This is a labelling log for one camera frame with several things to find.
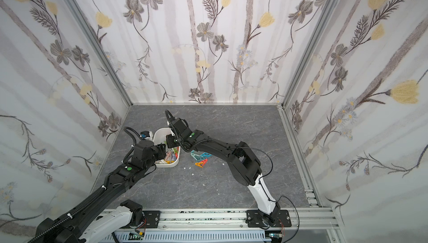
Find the white plastic storage box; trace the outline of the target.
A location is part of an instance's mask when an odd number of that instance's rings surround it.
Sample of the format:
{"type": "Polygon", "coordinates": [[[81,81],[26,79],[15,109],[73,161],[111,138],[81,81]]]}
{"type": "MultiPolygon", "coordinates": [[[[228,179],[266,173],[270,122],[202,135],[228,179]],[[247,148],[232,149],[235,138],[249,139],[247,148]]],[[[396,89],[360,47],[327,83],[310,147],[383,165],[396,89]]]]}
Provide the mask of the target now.
{"type": "Polygon", "coordinates": [[[166,137],[171,135],[172,132],[169,128],[158,129],[153,137],[155,145],[163,143],[166,146],[166,157],[160,161],[156,161],[155,164],[158,168],[173,168],[178,165],[180,158],[180,147],[169,148],[167,146],[166,137]]]}

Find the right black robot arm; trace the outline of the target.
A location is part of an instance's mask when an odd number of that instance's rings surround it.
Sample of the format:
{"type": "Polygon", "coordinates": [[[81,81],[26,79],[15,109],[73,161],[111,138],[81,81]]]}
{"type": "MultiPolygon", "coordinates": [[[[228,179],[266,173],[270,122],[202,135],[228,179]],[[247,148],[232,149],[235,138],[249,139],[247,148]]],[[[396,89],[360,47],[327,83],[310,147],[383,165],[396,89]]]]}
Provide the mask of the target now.
{"type": "Polygon", "coordinates": [[[234,179],[247,187],[253,195],[256,210],[246,211],[249,228],[264,230],[292,227],[289,211],[281,209],[279,200],[269,192],[261,169],[261,162],[245,142],[231,144],[213,139],[200,130],[191,130],[186,120],[176,118],[169,110],[165,111],[171,134],[166,137],[169,148],[180,147],[187,153],[204,152],[223,160],[234,179]]]}

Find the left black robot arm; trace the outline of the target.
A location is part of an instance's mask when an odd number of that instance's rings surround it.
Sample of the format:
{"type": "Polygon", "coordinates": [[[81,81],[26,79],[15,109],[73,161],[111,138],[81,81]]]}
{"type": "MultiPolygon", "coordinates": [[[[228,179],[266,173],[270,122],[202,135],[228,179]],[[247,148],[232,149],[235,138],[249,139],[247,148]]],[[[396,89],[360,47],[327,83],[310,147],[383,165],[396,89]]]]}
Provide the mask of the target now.
{"type": "Polygon", "coordinates": [[[45,219],[36,229],[32,243],[88,243],[99,241],[122,227],[140,228],[147,224],[142,206],[131,200],[121,203],[117,212],[101,213],[115,199],[148,175],[156,162],[166,157],[167,146],[147,139],[148,132],[133,138],[131,150],[104,183],[84,201],[55,220],[45,219]]]}

